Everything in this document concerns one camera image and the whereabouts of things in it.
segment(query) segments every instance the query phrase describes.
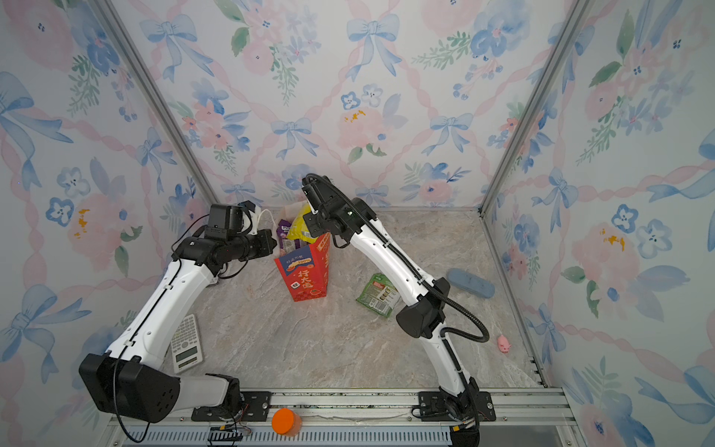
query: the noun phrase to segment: pink pig toy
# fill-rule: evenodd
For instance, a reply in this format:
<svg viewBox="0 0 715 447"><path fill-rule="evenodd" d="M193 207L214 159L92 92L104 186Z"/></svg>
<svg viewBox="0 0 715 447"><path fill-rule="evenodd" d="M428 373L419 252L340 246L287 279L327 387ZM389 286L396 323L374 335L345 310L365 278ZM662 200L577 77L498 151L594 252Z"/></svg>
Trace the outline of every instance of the pink pig toy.
<svg viewBox="0 0 715 447"><path fill-rule="evenodd" d="M499 350L503 353L508 353L509 348L511 348L511 345L509 344L509 340L506 339L504 335L499 335L499 338L496 339L497 345L499 345Z"/></svg>

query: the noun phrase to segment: barcode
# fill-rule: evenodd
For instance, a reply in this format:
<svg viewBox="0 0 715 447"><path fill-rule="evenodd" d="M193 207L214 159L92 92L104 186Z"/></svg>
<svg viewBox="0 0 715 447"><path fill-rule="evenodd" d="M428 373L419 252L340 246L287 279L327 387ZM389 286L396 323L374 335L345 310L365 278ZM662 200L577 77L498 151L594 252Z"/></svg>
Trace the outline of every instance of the barcode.
<svg viewBox="0 0 715 447"><path fill-rule="evenodd" d="M390 309L390 306L388 306L387 303L384 303L383 301L380 301L376 298L373 298L370 301L370 307L372 307L376 311L382 312L382 313L387 312Z"/></svg>

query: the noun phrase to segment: green snack packet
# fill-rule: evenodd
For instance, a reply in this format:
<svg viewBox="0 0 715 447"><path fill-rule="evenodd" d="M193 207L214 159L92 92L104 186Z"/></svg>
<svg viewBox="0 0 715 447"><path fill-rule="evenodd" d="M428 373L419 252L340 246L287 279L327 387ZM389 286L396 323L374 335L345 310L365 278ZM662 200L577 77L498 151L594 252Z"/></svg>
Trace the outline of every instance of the green snack packet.
<svg viewBox="0 0 715 447"><path fill-rule="evenodd" d="M388 277L375 273L356 301L383 317L389 317L399 300L400 293Z"/></svg>

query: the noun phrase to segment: orange cup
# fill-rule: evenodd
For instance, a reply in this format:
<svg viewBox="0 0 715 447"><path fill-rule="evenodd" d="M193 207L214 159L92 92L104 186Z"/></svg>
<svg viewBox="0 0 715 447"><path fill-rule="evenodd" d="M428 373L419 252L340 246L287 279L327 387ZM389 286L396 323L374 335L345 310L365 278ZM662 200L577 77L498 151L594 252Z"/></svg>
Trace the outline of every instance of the orange cup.
<svg viewBox="0 0 715 447"><path fill-rule="evenodd" d="M283 436L297 435L302 424L300 416L287 408L276 411L271 420L273 431Z"/></svg>

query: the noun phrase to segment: purple snack bag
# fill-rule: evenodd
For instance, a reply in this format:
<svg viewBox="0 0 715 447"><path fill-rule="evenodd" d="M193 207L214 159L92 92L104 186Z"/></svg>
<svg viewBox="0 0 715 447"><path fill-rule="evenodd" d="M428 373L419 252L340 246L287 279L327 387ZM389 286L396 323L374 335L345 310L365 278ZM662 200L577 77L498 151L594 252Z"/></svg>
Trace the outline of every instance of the purple snack bag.
<svg viewBox="0 0 715 447"><path fill-rule="evenodd" d="M280 246L280 255L286 255L298 248L304 247L306 242L301 240L290 240L288 239L288 231L290 230L291 222L285 219L281 219L278 222L278 229L276 230L276 236L278 236L278 244Z"/></svg>

